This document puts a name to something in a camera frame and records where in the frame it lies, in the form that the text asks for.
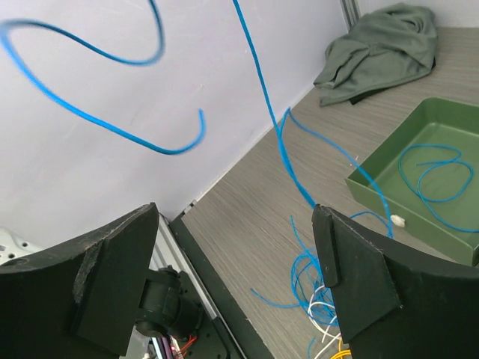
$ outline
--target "green cloth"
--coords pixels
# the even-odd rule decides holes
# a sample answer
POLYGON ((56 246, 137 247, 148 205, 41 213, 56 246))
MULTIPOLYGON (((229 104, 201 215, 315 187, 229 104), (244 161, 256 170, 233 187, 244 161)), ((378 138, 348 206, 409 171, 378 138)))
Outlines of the green cloth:
POLYGON ((320 105, 428 75, 437 40, 434 13, 426 7, 396 4, 364 15, 326 49, 326 66, 314 80, 320 105))

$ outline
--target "green tray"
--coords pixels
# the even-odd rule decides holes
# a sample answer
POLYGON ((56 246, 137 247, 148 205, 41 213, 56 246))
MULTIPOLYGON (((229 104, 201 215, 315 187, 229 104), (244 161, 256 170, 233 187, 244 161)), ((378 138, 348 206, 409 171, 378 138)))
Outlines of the green tray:
MULTIPOLYGON (((400 154, 412 144, 445 144, 462 151, 461 159, 479 169, 479 108, 446 99, 424 100, 401 125, 362 163, 386 197, 391 214, 406 219, 405 230, 459 263, 479 262, 479 233, 464 233, 439 222, 405 184, 398 170, 400 154)), ((451 151, 414 149, 403 158, 403 172, 416 187, 425 171, 419 162, 449 159, 451 151)), ((431 171, 422 182, 423 194, 431 198, 454 195, 469 176, 458 164, 431 171)), ((357 202, 384 215, 381 200, 369 182, 356 170, 346 183, 357 202)), ((479 229, 479 179, 456 200, 433 203, 437 213, 454 226, 479 229)))

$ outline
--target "cable connector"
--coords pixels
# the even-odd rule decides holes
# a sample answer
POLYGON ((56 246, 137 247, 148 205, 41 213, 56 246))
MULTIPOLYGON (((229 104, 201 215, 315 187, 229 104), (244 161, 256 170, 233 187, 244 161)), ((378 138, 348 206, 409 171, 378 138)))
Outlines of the cable connector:
POLYGON ((399 215, 391 215, 391 221, 398 227, 404 228, 406 226, 406 220, 399 215))

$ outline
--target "wood-grain floor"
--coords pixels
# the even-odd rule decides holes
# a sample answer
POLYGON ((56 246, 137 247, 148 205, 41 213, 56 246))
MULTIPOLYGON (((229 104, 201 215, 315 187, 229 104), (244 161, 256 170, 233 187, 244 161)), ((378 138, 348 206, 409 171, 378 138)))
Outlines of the wood-grain floor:
MULTIPOLYGON (((479 29, 442 29, 437 67, 430 76, 354 106, 345 102, 320 108, 319 92, 313 89, 293 113, 361 162, 421 100, 441 96, 479 103, 478 38, 479 29)), ((298 178, 317 202, 346 215, 364 209, 344 183, 353 168, 341 154, 292 123, 284 129, 284 140, 298 178)), ((300 235, 312 246, 311 213, 283 168, 271 131, 185 216, 198 244, 279 359, 306 358, 308 344, 319 332, 300 309, 270 307, 249 290, 255 288, 272 301, 293 302, 290 266, 299 245, 289 217, 294 217, 300 235)), ((376 219, 359 221, 385 232, 376 219)), ((440 256, 403 231, 396 230, 396 236, 412 247, 440 256)), ((321 344, 313 348, 317 353, 321 344)), ((334 347, 324 358, 335 352, 334 347)))

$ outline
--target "blue wire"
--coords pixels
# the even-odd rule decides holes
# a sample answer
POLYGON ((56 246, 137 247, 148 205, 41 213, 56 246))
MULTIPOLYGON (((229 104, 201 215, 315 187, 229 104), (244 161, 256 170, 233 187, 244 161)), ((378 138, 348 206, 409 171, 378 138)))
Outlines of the blue wire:
POLYGON ((251 293, 258 297, 261 301, 271 305, 273 307, 281 308, 281 309, 290 309, 295 307, 301 307, 307 316, 312 318, 319 324, 323 325, 331 325, 331 326, 338 326, 337 318, 335 318, 336 313, 334 308, 329 306, 316 306, 311 309, 311 315, 308 313, 309 302, 310 298, 306 297, 305 289, 303 287, 303 283, 301 280, 301 276, 305 273, 308 279, 309 284, 311 285, 312 290, 315 292, 315 296, 313 301, 321 301, 330 305, 334 305, 331 297, 331 291, 328 288, 322 288, 317 290, 321 286, 323 286, 323 276, 321 274, 319 260, 317 258, 317 254, 313 248, 306 248, 304 242, 299 237, 299 234, 296 230, 294 225, 293 217, 291 217, 291 225, 293 228, 293 233, 295 235, 296 240, 302 246, 303 250, 300 255, 296 257, 293 261, 291 266, 291 276, 290 276, 290 284, 291 284, 291 291, 296 298, 297 302, 294 304, 278 304, 272 302, 262 295, 257 293, 256 290, 251 289, 251 293), (310 268, 315 268, 317 270, 317 279, 313 280, 311 274, 308 273, 310 268))
POLYGON ((458 226, 454 226, 453 224, 447 222, 440 215, 438 215, 437 212, 434 210, 434 208, 430 205, 430 203, 447 203, 447 202, 450 202, 452 200, 457 199, 458 197, 461 196, 461 194, 463 194, 463 192, 467 189, 467 187, 471 183, 472 177, 474 176, 474 168, 469 163, 466 163, 466 162, 460 160, 460 157, 462 155, 463 155, 463 153, 460 150, 458 150, 457 148, 454 148, 454 147, 451 147, 451 146, 448 146, 448 145, 444 145, 444 144, 413 144, 412 146, 407 147, 400 154, 399 161, 397 163, 398 163, 399 173, 400 173, 401 177, 403 178, 404 182, 406 183, 406 185, 409 187, 409 189, 411 191, 414 192, 414 194, 416 196, 418 196, 422 200, 424 205, 430 210, 430 212, 433 214, 433 216, 439 222, 441 222, 442 224, 444 224, 447 227, 452 228, 453 230, 458 230, 460 232, 479 233, 479 230, 473 230, 473 229, 461 228, 461 227, 458 227, 458 226), (422 173, 422 175, 420 175, 419 180, 418 180, 418 184, 417 184, 417 188, 413 188, 412 185, 411 185, 411 182, 407 179, 407 176, 405 175, 405 173, 403 171, 403 158, 410 150, 413 150, 415 148, 440 148, 440 149, 444 149, 444 150, 453 151, 457 155, 455 157, 453 157, 452 159, 418 163, 417 166, 425 166, 425 165, 430 165, 430 166, 429 166, 428 169, 426 169, 422 173), (463 165, 463 166, 465 166, 466 168, 469 169, 469 177, 466 180, 466 182, 464 183, 464 185, 460 188, 460 190, 454 196, 451 196, 451 197, 448 197, 448 198, 443 198, 443 199, 436 199, 436 198, 433 199, 433 198, 428 198, 428 197, 424 196, 423 193, 422 193, 422 190, 421 190, 421 183, 422 183, 422 180, 425 178, 425 176, 429 172, 431 172, 432 170, 435 170, 435 169, 440 168, 442 166, 451 165, 451 164, 463 165))
POLYGON ((141 146, 149 148, 150 150, 153 150, 158 153, 162 153, 164 155, 179 155, 181 153, 184 153, 192 149, 193 147, 196 147, 200 142, 203 141, 204 135, 206 132, 206 121, 204 119, 203 110, 201 109, 198 110, 198 117, 200 121, 200 131, 198 133, 198 136, 193 142, 175 150, 169 150, 163 147, 158 147, 155 144, 152 144, 108 122, 105 122, 104 120, 101 120, 98 117, 88 114, 87 112, 75 107, 74 105, 70 104, 66 100, 62 99, 59 95, 55 94, 52 90, 50 90, 47 86, 45 86, 42 83, 42 81, 39 80, 39 78, 36 77, 33 74, 33 72, 27 67, 23 59, 20 57, 19 53, 15 50, 15 47, 10 41, 10 38, 8 37, 9 31, 15 28, 23 28, 23 27, 45 28, 46 30, 50 30, 58 34, 64 35, 66 37, 69 37, 71 40, 76 41, 80 45, 83 45, 86 48, 90 49, 91 51, 96 52, 97 54, 102 55, 105 58, 109 58, 110 60, 119 62, 121 64, 132 65, 132 66, 147 66, 147 65, 155 64, 156 62, 158 62, 158 60, 162 57, 163 53, 165 52, 165 37, 163 34, 162 21, 159 16, 159 11, 156 8, 154 0, 148 0, 148 2, 150 3, 151 10, 153 11, 159 36, 158 36, 158 49, 155 51, 155 53, 151 57, 145 60, 128 60, 125 58, 120 58, 116 55, 109 54, 108 52, 105 52, 102 49, 97 48, 96 46, 91 45, 90 43, 84 41, 83 39, 77 37, 74 34, 71 34, 68 31, 65 31, 54 25, 47 24, 45 22, 31 20, 31 19, 10 19, 10 20, 5 20, 3 22, 0 22, 0 42, 3 45, 4 50, 9 54, 9 56, 11 57, 15 65, 19 68, 19 70, 23 73, 23 75, 25 75, 25 77, 38 90, 40 90, 42 93, 48 96, 51 100, 58 103, 61 107, 67 109, 68 111, 80 116, 81 118, 87 121, 90 121, 98 126, 103 127, 104 129, 114 132, 117 135, 120 135, 130 141, 140 144, 141 146))
POLYGON ((275 119, 275 113, 274 111, 272 110, 272 105, 271 105, 271 101, 269 99, 269 94, 268 94, 268 90, 266 88, 266 83, 264 81, 264 77, 263 77, 263 72, 261 71, 261 66, 260 66, 260 61, 258 59, 258 56, 257 56, 257 53, 256 53, 256 49, 254 48, 254 44, 253 44, 253 40, 251 39, 251 35, 249 33, 249 30, 248 30, 248 26, 246 25, 246 21, 245 21, 245 17, 243 16, 242 14, 242 11, 241 11, 241 7, 240 7, 240 4, 238 2, 238 0, 233 0, 233 4, 234 4, 234 7, 237 11, 237 14, 238 14, 238 18, 241 22, 241 26, 242 26, 242 29, 243 29, 243 32, 245 34, 245 37, 246 37, 246 40, 248 41, 248 45, 249 45, 249 48, 251 50, 251 55, 253 56, 253 60, 254 60, 254 65, 256 66, 256 72, 257 72, 257 76, 260 80, 260 84, 261 84, 261 89, 263 90, 263 95, 264 95, 264 99, 266 101, 266 106, 268 108, 268 112, 269 112, 269 116, 271 117, 271 120, 272 120, 272 124, 274 126, 274 129, 275 129, 275 132, 276 132, 276 137, 278 138, 278 149, 279 149, 279 153, 281 155, 281 159, 282 159, 282 162, 284 164, 284 167, 286 168, 288 174, 290 175, 291 179, 294 181, 296 187, 298 188, 299 192, 301 193, 301 195, 304 197, 304 199, 306 200, 306 202, 308 202, 308 204, 314 208, 316 206, 316 201, 313 199, 313 197, 310 195, 310 193, 308 192, 308 190, 301 184, 300 181, 298 181, 297 177, 296 177, 296 174, 294 172, 294 169, 293 169, 293 165, 291 164, 291 161, 289 159, 289 156, 287 154, 287 150, 284 146, 284 142, 283 142, 283 139, 282 139, 282 134, 283 134, 283 128, 284 128, 284 124, 285 124, 285 121, 287 119, 287 116, 290 115, 291 119, 293 120, 293 122, 300 128, 302 129, 303 131, 306 131, 312 135, 314 135, 315 137, 317 138, 320 138, 322 139, 323 141, 325 141, 326 143, 330 144, 331 146, 333 146, 336 150, 338 150, 340 153, 342 153, 344 156, 346 156, 349 161, 351 163, 353 163, 359 170, 359 172, 371 183, 371 185, 376 189, 378 195, 380 196, 381 198, 381 201, 382 201, 382 204, 384 206, 384 210, 385 210, 385 215, 386 217, 388 218, 388 222, 389 222, 389 225, 388 225, 388 236, 393 238, 394 235, 392 233, 392 222, 391 222, 391 215, 390 215, 390 212, 389 212, 389 206, 388 206, 388 203, 386 202, 384 196, 382 195, 382 192, 381 190, 379 189, 378 185, 373 181, 373 179, 366 173, 366 171, 364 171, 361 166, 357 163, 357 161, 352 157, 350 156, 341 146, 337 145, 335 142, 331 141, 329 138, 319 134, 319 133, 316 133, 314 131, 311 131, 310 129, 306 128, 305 126, 303 126, 301 123, 299 123, 294 117, 293 117, 293 114, 291 113, 291 110, 290 108, 286 110, 286 112, 284 113, 283 115, 283 118, 282 118, 282 123, 281 123, 281 127, 278 126, 278 124, 276 123, 276 119, 275 119))
POLYGON ((350 219, 354 219, 356 217, 359 217, 360 215, 373 215, 374 217, 379 219, 381 223, 385 225, 386 228, 388 228, 388 222, 386 222, 383 217, 381 217, 380 215, 378 215, 377 213, 373 211, 362 211, 362 212, 355 213, 354 215, 350 217, 350 219))

